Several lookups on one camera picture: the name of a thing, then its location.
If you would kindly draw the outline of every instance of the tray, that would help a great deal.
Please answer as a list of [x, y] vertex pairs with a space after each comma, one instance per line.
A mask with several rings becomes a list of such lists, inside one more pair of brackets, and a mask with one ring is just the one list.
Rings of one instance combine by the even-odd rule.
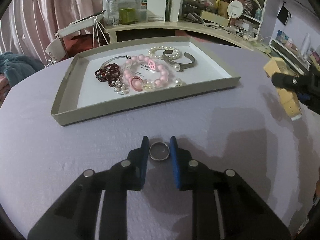
[[[96, 79], [95, 71], [108, 59], [124, 55], [147, 55], [148, 50], [154, 46], [177, 47], [183, 53], [188, 52], [193, 55], [196, 64], [183, 72], [176, 72], [166, 64], [169, 70], [169, 84], [152, 92], [136, 92], [130, 89], [127, 95], [119, 95], [108, 86], [107, 82], [99, 82]], [[176, 61], [189, 62], [185, 58]], [[117, 59], [113, 63], [120, 66], [124, 62], [125, 59]], [[158, 73], [151, 73], [143, 65], [139, 68], [136, 71], [142, 79], [157, 78], [154, 75]], [[176, 87], [172, 82], [174, 78], [182, 79], [184, 85]], [[64, 126], [137, 107], [232, 88], [239, 83], [239, 79], [240, 76], [205, 44], [190, 37], [124, 41], [87, 50], [74, 57], [60, 84], [51, 115]]]

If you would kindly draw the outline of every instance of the round table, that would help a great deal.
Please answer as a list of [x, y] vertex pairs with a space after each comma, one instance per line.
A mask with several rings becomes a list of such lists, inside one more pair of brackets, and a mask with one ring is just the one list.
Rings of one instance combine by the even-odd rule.
[[[109, 169], [143, 135], [151, 143], [176, 136], [210, 169], [234, 169], [296, 232], [318, 180], [318, 118], [303, 107], [290, 120], [264, 54], [207, 46], [241, 75], [237, 88], [61, 127], [50, 110], [71, 59], [13, 87], [0, 109], [0, 203], [23, 236], [84, 170]], [[128, 239], [191, 239], [192, 193], [176, 189], [170, 158], [150, 159], [143, 190], [127, 200]]]

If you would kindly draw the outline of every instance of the curtain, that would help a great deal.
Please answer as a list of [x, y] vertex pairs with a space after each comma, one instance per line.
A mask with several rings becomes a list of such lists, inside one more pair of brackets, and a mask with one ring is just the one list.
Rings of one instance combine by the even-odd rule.
[[12, 51], [46, 62], [55, 32], [102, 11], [102, 0], [13, 0], [0, 20], [0, 52]]

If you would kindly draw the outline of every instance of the metal screw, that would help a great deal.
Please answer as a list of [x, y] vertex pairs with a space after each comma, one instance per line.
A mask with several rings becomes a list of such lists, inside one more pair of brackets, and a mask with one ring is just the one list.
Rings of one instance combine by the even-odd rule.
[[94, 174], [94, 171], [93, 170], [86, 170], [84, 171], [83, 175], [88, 178], [88, 177], [91, 177], [92, 175]]
[[129, 160], [123, 160], [121, 162], [122, 167], [128, 167], [128, 166], [130, 166], [130, 164], [131, 164], [131, 162]]
[[196, 166], [198, 166], [198, 162], [196, 161], [196, 160], [191, 160], [191, 161], [189, 161], [189, 166], [190, 167], [196, 167]]
[[226, 175], [229, 177], [233, 177], [236, 174], [234, 170], [226, 170]]

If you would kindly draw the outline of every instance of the black pouch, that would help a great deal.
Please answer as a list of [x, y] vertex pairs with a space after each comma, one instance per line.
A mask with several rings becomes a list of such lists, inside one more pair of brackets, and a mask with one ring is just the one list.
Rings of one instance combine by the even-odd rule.
[[289, 19], [289, 16], [290, 18], [291, 17], [291, 13], [284, 7], [284, 4], [286, 2], [283, 2], [283, 5], [282, 5], [282, 8], [277, 16], [277, 18], [279, 19], [279, 21], [283, 24], [283, 25], [286, 25], [287, 22], [288, 22], [288, 19]]

